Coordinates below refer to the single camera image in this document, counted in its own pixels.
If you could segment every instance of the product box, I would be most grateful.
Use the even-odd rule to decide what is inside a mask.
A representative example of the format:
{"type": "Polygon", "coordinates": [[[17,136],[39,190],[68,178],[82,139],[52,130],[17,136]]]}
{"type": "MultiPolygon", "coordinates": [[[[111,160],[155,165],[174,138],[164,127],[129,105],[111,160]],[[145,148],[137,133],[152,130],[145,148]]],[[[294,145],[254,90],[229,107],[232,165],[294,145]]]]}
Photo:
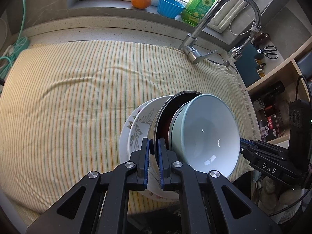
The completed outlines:
{"type": "Polygon", "coordinates": [[[261,140],[263,142],[268,142],[278,138],[282,134],[280,129],[282,125],[280,113],[275,113],[259,121],[261,140]]]}

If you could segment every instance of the bottle label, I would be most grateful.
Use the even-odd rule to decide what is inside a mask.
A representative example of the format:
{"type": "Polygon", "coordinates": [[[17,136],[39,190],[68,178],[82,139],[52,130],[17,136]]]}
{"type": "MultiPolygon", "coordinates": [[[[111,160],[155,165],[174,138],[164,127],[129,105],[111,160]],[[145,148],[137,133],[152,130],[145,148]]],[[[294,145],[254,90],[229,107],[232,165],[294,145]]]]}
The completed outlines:
{"type": "Polygon", "coordinates": [[[193,13],[189,19],[199,23],[199,21],[204,17],[215,1],[216,0],[201,0],[193,10],[193,13]]]}

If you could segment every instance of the orange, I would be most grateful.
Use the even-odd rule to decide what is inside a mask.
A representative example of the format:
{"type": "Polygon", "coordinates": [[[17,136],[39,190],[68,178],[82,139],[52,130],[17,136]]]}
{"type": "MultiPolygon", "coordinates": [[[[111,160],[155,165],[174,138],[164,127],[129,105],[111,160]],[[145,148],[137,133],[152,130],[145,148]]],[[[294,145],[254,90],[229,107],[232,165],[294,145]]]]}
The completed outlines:
{"type": "Polygon", "coordinates": [[[152,0],[131,0],[131,3],[137,9],[146,9],[151,5],[152,0]]]}

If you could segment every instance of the light blue bowl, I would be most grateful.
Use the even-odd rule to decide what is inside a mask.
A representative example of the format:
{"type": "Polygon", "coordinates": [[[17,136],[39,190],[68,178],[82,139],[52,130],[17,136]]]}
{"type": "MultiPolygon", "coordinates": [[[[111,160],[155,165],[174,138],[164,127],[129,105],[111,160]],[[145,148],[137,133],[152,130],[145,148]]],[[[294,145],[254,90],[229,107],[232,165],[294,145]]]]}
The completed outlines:
{"type": "Polygon", "coordinates": [[[221,99],[199,95],[172,122],[169,136],[179,160],[196,171],[217,170],[230,176],[238,160],[240,138],[235,118],[221,99]]]}
{"type": "Polygon", "coordinates": [[[168,18],[175,18],[185,6],[175,0],[159,0],[157,12],[168,18]]]}

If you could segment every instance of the scissors handle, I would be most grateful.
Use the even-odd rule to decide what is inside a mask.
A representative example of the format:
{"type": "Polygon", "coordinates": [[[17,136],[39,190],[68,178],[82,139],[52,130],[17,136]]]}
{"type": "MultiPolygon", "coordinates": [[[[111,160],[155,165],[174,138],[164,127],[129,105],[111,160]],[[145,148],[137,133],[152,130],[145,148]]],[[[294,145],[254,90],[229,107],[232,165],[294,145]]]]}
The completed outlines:
{"type": "Polygon", "coordinates": [[[266,46],[263,50],[262,50],[262,52],[264,53],[264,52],[272,52],[272,51],[276,51],[277,50],[277,47],[276,46],[274,46],[274,45],[268,45],[268,46],[266,46]]]}
{"type": "Polygon", "coordinates": [[[271,59],[271,60],[275,60],[278,58],[278,54],[273,53],[273,52],[263,52],[263,55],[266,56],[267,58],[271,59]]]}

